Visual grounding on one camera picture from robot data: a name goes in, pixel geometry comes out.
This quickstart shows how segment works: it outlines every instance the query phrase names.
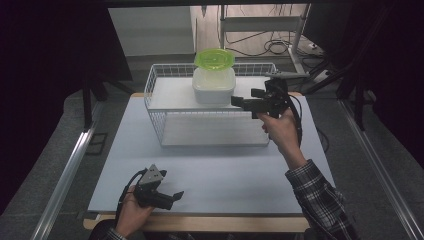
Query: plaid shirt sleeve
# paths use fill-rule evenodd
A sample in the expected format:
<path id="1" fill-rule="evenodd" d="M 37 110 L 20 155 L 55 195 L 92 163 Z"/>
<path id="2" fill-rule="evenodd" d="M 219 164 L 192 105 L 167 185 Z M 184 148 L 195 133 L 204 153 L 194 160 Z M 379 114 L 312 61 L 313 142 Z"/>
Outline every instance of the plaid shirt sleeve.
<path id="1" fill-rule="evenodd" d="M 286 177 L 311 227 L 324 239 L 359 239 L 343 206 L 343 196 L 325 179 L 312 160 Z"/>

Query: white table surface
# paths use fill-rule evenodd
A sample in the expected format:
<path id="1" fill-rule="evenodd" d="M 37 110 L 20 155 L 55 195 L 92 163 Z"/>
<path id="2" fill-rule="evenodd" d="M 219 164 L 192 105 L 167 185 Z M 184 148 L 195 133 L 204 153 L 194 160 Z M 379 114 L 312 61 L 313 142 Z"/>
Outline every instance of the white table surface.
<path id="1" fill-rule="evenodd" d="M 334 185 L 306 98 L 298 99 L 303 108 L 301 149 Z M 301 213 L 284 176 L 287 165 L 273 142 L 266 147 L 163 148 L 142 97 L 130 98 L 88 211 L 114 212 L 129 179 L 151 164 L 168 171 L 159 192 L 172 195 L 184 191 L 170 211 L 156 212 L 270 216 Z"/>

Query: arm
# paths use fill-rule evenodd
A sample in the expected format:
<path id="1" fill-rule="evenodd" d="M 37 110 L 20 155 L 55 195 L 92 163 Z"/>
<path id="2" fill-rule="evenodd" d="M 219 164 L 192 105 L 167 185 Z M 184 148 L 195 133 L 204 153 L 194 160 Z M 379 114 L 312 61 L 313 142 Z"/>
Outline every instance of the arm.
<path id="1" fill-rule="evenodd" d="M 359 239 L 344 210 L 342 195 L 327 182 L 313 161 L 303 156 L 291 110 L 287 109 L 279 119 L 265 113 L 257 115 L 287 162 L 286 177 L 311 227 L 328 239 Z"/>
<path id="2" fill-rule="evenodd" d="M 140 229 L 147 221 L 154 207 L 140 207 L 133 195 L 134 186 L 129 188 L 123 201 L 121 213 L 115 229 L 111 228 L 103 240 L 124 240 Z"/>

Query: shirt cuff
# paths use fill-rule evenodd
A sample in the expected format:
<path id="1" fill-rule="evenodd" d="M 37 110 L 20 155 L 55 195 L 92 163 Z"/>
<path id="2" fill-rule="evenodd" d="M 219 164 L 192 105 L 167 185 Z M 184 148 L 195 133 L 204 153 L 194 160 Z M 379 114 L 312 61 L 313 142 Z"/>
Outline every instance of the shirt cuff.
<path id="1" fill-rule="evenodd" d="M 285 175 L 293 186 L 293 189 L 310 184 L 322 177 L 321 171 L 312 159 L 307 160 L 307 163 L 300 168 L 288 170 Z"/>
<path id="2" fill-rule="evenodd" d="M 127 240 L 124 236 L 119 234 L 114 228 L 110 228 L 106 234 L 108 240 Z"/>

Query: metal rail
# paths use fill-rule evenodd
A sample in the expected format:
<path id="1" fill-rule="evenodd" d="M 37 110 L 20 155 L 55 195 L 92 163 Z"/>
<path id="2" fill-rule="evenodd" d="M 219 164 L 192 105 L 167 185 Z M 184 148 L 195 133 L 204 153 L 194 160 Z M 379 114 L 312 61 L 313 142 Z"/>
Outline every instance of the metal rail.
<path id="1" fill-rule="evenodd" d="M 63 173 L 60 176 L 60 179 L 50 197 L 50 200 L 47 203 L 47 206 L 44 209 L 40 220 L 38 221 L 37 227 L 35 228 L 31 239 L 47 239 L 49 236 L 56 217 L 59 214 L 59 210 L 62 207 L 62 204 L 78 170 L 81 159 L 83 158 L 85 150 L 87 149 L 90 139 L 96 129 L 103 105 L 104 103 L 97 102 L 94 106 L 93 122 L 91 127 L 87 132 L 81 133 L 77 144 L 75 145 L 75 148 L 68 160 L 68 163 L 66 164 L 65 169 L 63 170 Z"/>
<path id="2" fill-rule="evenodd" d="M 367 134 L 364 131 L 361 131 L 361 129 L 356 124 L 353 117 L 353 111 L 349 106 L 348 100 L 340 100 L 339 103 L 342 107 L 342 110 L 345 112 L 345 115 L 350 123 L 350 126 L 352 127 L 352 130 L 355 133 L 355 136 L 358 139 L 359 144 L 364 149 L 367 159 L 370 162 L 378 180 L 380 181 L 383 190 L 386 192 L 386 195 L 392 204 L 393 209 L 395 210 L 403 227 L 408 233 L 409 238 L 414 240 L 423 240 L 423 232 L 420 226 L 418 226 L 414 214 L 412 213 L 408 203 L 402 197 L 392 178 L 384 167 L 380 157 L 368 139 Z"/>

